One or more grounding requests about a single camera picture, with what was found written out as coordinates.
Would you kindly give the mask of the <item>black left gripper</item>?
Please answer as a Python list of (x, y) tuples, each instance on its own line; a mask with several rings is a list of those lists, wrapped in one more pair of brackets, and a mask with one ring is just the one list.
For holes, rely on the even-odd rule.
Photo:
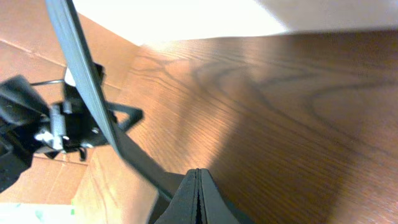
[(79, 94), (69, 68), (60, 82), (64, 100), (52, 104), (50, 116), (42, 120), (34, 136), (42, 144), (36, 153), (55, 159), (60, 153), (77, 152), (79, 160), (85, 162), (88, 148), (107, 145), (108, 141)]

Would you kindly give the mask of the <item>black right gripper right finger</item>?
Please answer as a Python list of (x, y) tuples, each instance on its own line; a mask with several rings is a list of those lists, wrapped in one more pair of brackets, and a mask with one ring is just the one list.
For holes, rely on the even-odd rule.
[(197, 169), (200, 219), (206, 224), (239, 224), (224, 202), (209, 170)]

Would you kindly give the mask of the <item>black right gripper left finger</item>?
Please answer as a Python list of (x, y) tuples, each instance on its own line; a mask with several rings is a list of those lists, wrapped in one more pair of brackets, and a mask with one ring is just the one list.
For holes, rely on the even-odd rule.
[(198, 223), (198, 169), (182, 174), (169, 173), (176, 187), (174, 196), (155, 224), (194, 224)]

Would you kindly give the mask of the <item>dark green gift box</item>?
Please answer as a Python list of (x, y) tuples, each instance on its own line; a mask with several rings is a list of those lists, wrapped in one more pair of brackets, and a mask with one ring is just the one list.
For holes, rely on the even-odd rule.
[[(150, 222), (155, 223), (174, 196), (179, 180), (174, 187), (172, 178), (168, 177), (170, 172), (161, 168), (127, 135), (127, 130), (144, 117), (142, 110), (128, 108), (126, 111), (128, 119), (122, 124), (115, 122), (111, 111), (116, 110), (118, 106), (105, 100), (101, 90), (100, 76), (91, 57), (73, 2), (56, 0), (46, 1), (45, 4), (76, 88), (106, 140), (126, 164), (158, 191), (159, 199), (150, 216)], [(225, 198), (223, 200), (239, 223), (252, 223), (252, 220), (232, 202)]]

